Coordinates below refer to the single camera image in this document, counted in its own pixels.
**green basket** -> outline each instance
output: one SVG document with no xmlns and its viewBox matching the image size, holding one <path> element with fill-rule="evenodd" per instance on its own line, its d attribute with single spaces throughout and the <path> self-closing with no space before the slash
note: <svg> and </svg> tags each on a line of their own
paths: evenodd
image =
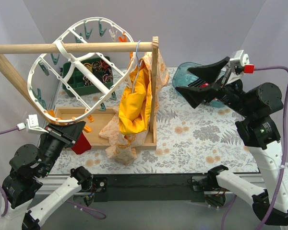
<svg viewBox="0 0 288 230">
<path fill-rule="evenodd" d="M 93 58 L 93 59 L 87 59 L 82 61 L 81 63 L 96 63 L 102 61 L 102 59 L 100 58 Z M 69 69 L 71 67 L 71 63 L 70 62 L 66 62 L 63 65 L 63 72 L 62 72 L 62 76 L 65 77 L 66 74 L 68 73 Z M 93 67 L 94 70 L 97 71 L 97 74 L 99 74 L 100 76 L 103 76 L 105 73 L 105 69 L 104 68 L 98 68 L 95 69 Z M 113 74 L 112 74 L 112 69 L 110 66 L 108 66 L 108 69 L 111 70 L 111 76 L 112 76 L 112 81 L 110 82 L 104 82 L 103 84 L 109 89 L 112 85 L 113 85 Z M 75 91 L 77 94 L 79 94 L 80 96 L 82 95 L 87 95 L 87 94 L 92 94 L 92 93 L 96 93 L 96 92 L 100 92 L 100 90 L 95 86 L 95 85 L 84 85 L 84 75 L 83 73 L 81 73 L 77 68 L 74 69 L 71 78 L 68 80 L 67 82 Z M 70 97 L 75 97 L 75 95 L 66 88 L 66 86 L 63 84 L 62 85 L 63 89 L 65 90 L 65 92 L 70 96 Z"/>
</svg>

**teal clip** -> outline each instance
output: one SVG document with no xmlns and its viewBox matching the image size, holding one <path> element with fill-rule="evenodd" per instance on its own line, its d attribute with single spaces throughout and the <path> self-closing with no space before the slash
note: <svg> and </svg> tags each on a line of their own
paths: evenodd
<svg viewBox="0 0 288 230">
<path fill-rule="evenodd" d="M 47 109 L 47 106 L 46 106 L 46 102 L 42 99 L 42 92 L 41 90 L 38 88 L 37 89 L 37 94 L 34 92 L 34 90 L 32 89 L 32 93 L 34 95 L 34 97 L 38 100 L 38 102 L 41 104 L 41 106 L 44 108 L 44 109 Z"/>
<path fill-rule="evenodd" d="M 110 97 L 111 100 L 116 101 L 116 94 L 113 92 Z"/>
<path fill-rule="evenodd" d="M 84 25 L 84 33 L 85 33 L 86 39 L 89 39 L 90 36 L 91 36 L 91 33 L 92 33 L 92 31 L 93 31 L 93 28 L 91 29 L 90 32 L 88 32 L 88 31 L 86 30 L 86 25 L 85 25 L 85 23 L 86 23 L 86 21 L 83 23 L 83 25 Z"/>
<path fill-rule="evenodd" d="M 57 63 L 59 61 L 60 54 L 58 54 L 58 57 L 54 57 L 53 54 L 50 54 L 50 55 L 51 55 L 51 59 L 52 59 L 53 64 L 57 65 Z"/>
<path fill-rule="evenodd" d="M 76 40 L 76 43 L 82 43 L 82 41 L 79 38 L 77 38 L 76 36 L 75 36 L 75 40 Z"/>
<path fill-rule="evenodd" d="M 101 103 L 101 105 L 100 105 L 100 111 L 105 111 L 106 110 L 106 106 L 105 106 L 105 104 L 104 103 Z"/>
<path fill-rule="evenodd" d="M 104 30 L 102 30 L 102 25 L 101 25 L 101 20 L 98 21 L 98 28 L 99 28 L 99 35 L 102 37 L 105 32 L 107 31 L 107 29 L 105 28 Z"/>
<path fill-rule="evenodd" d="M 41 64 L 42 61 L 39 61 L 38 64 L 39 66 L 41 67 L 41 69 L 43 70 L 43 72 L 46 74 L 46 76 L 49 76 L 49 71 L 48 69 L 43 65 Z"/>
</svg>

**table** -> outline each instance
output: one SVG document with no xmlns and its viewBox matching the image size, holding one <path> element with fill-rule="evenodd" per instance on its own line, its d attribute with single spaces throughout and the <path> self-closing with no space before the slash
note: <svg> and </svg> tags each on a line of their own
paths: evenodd
<svg viewBox="0 0 288 230">
<path fill-rule="evenodd" d="M 257 165 L 240 139 L 235 121 L 242 117 L 228 107 L 214 108 L 200 105 L 192 109 L 172 86 L 177 68 L 168 68 L 170 81 L 159 94 L 157 113 L 157 149 L 137 152 L 137 159 L 129 165 L 107 158 L 104 150 L 90 150 L 76 155 L 64 150 L 51 174 L 69 174 L 71 168 L 84 166 L 91 173 L 205 173 L 223 164 L 234 172 L 257 172 Z M 114 81 L 118 75 L 113 72 Z M 118 100 L 107 100 L 106 106 L 120 103 L 125 84 L 116 90 Z M 100 93 L 83 96 L 94 104 Z M 82 106 L 69 97 L 62 88 L 56 106 Z"/>
</svg>

